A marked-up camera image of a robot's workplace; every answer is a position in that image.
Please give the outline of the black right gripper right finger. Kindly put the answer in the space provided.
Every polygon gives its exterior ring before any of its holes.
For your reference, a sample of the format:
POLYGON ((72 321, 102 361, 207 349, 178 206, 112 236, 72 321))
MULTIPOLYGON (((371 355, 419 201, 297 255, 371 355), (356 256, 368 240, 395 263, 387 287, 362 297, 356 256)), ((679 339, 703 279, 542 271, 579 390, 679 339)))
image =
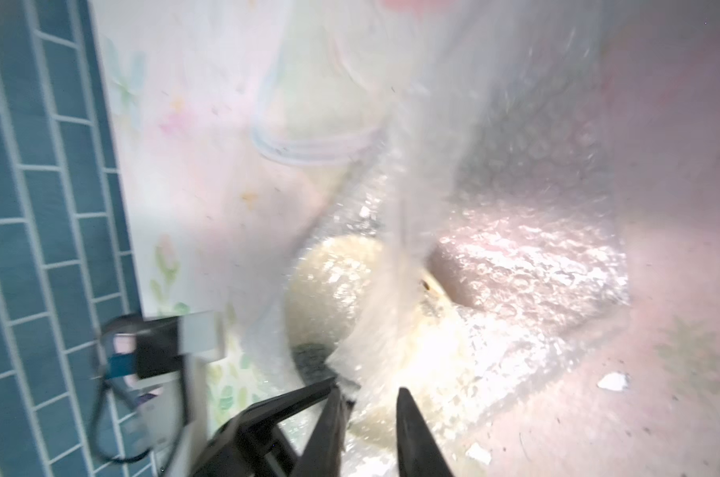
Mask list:
POLYGON ((396 438, 401 477, 453 477, 453 471, 407 388, 400 388, 397 397, 396 438))

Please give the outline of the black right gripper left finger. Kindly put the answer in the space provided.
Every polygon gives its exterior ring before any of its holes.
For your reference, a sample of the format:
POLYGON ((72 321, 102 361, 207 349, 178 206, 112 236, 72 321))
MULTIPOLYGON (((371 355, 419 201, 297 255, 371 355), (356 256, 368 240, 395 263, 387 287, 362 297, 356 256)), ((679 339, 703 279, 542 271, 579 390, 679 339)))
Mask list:
POLYGON ((327 402, 315 425, 304 452, 300 455, 290 477, 337 477, 341 471, 341 457, 345 433, 351 411, 337 385, 329 388, 327 402))

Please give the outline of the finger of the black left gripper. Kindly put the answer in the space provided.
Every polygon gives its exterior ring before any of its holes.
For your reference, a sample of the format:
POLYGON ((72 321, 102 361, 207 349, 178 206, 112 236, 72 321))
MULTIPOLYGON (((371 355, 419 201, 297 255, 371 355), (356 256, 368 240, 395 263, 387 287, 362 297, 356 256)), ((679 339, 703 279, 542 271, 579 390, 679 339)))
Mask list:
POLYGON ((298 453, 280 423, 321 403, 333 378, 250 405, 221 425, 191 468, 192 477, 286 476, 298 453))

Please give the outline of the clear bubble wrap sheet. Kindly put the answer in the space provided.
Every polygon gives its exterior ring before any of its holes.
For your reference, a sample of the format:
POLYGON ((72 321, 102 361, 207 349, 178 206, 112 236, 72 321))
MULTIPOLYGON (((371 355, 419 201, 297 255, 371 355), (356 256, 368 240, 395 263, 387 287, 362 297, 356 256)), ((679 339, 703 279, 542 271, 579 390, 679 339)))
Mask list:
MULTIPOLYGON (((329 238, 374 238, 441 284, 473 372, 468 424, 434 435, 460 475, 480 471, 463 437, 570 370, 628 304, 596 117, 602 13, 599 1, 467 3, 298 258, 329 238)), ((324 351, 290 353, 306 383, 341 389, 324 351)), ((396 475, 395 427, 388 445, 355 435, 344 395, 341 474, 396 475)))

